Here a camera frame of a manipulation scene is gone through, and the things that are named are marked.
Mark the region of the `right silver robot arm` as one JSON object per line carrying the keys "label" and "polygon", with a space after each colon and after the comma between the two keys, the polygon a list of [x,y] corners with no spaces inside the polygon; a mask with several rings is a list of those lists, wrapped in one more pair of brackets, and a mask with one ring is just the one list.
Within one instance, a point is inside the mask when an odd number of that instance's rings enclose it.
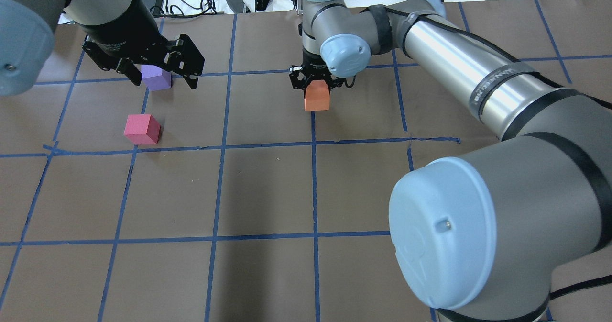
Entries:
{"label": "right silver robot arm", "polygon": [[498,143],[447,156],[395,184],[389,227],[413,294],[446,322],[534,322],[557,267],[611,246],[611,104],[549,80],[448,21],[444,0],[298,0],[303,63],[289,70],[305,109],[374,55],[401,50],[490,129]]}

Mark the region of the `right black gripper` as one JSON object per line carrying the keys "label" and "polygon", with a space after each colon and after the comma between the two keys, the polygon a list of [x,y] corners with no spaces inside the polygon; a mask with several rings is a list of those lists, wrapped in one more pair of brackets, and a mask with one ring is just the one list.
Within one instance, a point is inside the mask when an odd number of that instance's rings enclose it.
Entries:
{"label": "right black gripper", "polygon": [[326,65],[314,65],[312,63],[300,66],[291,65],[289,67],[289,80],[293,89],[300,89],[301,91],[306,91],[306,88],[319,80],[323,81],[330,91],[341,87],[351,89],[354,86],[354,77],[352,77],[351,82],[348,82],[347,78],[333,76]]}

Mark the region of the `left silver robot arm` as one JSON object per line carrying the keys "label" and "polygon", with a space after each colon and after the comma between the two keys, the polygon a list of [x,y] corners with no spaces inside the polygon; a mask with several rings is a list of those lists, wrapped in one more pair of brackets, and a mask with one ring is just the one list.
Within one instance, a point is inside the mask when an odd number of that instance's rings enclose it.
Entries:
{"label": "left silver robot arm", "polygon": [[192,89],[205,58],[192,39],[161,35],[142,0],[1,0],[2,96],[28,91],[52,54],[55,29],[66,13],[87,38],[83,50],[105,71],[124,74],[140,85],[138,65],[179,74]]}

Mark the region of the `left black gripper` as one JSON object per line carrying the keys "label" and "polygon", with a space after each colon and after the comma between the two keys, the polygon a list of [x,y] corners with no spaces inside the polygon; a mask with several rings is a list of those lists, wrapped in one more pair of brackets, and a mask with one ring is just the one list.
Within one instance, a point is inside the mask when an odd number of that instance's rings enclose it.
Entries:
{"label": "left black gripper", "polygon": [[108,23],[82,28],[87,34],[83,49],[98,68],[114,70],[140,85],[142,73],[136,65],[155,65],[179,74],[191,89],[197,88],[205,58],[188,35],[174,40],[162,36],[146,7],[129,6]]}

